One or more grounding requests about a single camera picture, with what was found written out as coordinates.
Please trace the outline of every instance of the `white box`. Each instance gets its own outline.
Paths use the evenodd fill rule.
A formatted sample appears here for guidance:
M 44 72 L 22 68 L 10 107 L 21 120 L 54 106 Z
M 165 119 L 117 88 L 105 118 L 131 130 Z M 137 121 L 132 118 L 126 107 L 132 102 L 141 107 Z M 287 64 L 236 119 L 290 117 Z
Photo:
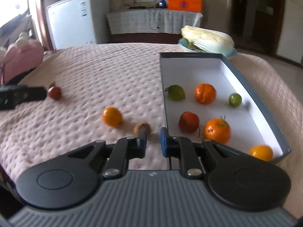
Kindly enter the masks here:
M 164 92 L 166 127 L 170 136 L 186 136 L 192 142 L 202 142 L 204 126 L 208 120 L 226 116 L 231 127 L 231 138 L 226 145 L 249 153 L 255 145 L 268 145 L 274 153 L 273 162 L 290 153 L 290 147 L 272 114 L 246 81 L 243 75 L 223 56 L 204 53 L 161 53 L 160 68 Z M 194 90 L 201 83 L 209 83 L 217 91 L 216 100 L 208 105 L 200 104 Z M 165 89 L 180 85 L 186 99 L 180 102 L 168 98 Z M 233 108 L 228 103 L 232 93 L 239 93 L 242 105 Z M 183 112 L 190 111 L 200 119 L 198 130 L 184 134 L 178 127 Z

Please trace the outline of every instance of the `small red fruit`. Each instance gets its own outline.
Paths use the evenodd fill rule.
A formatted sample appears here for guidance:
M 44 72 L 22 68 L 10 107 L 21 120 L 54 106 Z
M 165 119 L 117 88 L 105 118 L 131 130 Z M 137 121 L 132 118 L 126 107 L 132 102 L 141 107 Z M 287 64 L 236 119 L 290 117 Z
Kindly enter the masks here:
M 199 127 L 199 117 L 191 112 L 184 112 L 179 120 L 179 129 L 184 133 L 194 133 Z
M 48 90 L 48 96 L 52 99 L 54 99 L 55 101 L 60 100 L 61 96 L 62 96 L 62 91 L 59 87 L 51 87 Z

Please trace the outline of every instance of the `white refrigerator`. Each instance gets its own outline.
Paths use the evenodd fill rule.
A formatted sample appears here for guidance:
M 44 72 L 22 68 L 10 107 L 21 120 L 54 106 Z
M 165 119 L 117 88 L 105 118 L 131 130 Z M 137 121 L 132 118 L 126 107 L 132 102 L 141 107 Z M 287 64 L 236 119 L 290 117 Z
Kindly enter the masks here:
M 109 42 L 109 0 L 62 0 L 47 11 L 55 49 Z

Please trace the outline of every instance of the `metal screw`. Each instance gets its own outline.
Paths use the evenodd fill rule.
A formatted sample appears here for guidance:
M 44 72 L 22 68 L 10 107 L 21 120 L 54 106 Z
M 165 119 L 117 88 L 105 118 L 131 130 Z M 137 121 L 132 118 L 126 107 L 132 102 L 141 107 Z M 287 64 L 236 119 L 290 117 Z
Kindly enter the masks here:
M 116 168 L 110 168 L 110 169 L 107 169 L 105 172 L 104 172 L 104 175 L 105 176 L 110 176 L 110 177 L 114 177 L 116 175 L 118 175 L 120 173 L 120 171 Z
M 191 168 L 191 169 L 188 169 L 187 171 L 187 175 L 189 176 L 199 176 L 202 174 L 202 171 L 198 168 Z

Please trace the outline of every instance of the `white tablecloth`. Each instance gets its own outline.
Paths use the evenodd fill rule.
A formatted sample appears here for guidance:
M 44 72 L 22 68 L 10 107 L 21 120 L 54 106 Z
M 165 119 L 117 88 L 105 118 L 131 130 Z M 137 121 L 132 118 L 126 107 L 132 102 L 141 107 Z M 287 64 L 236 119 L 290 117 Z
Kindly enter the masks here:
M 112 34 L 181 34 L 181 28 L 185 25 L 200 27 L 202 17 L 201 13 L 160 8 L 129 9 L 107 15 Z

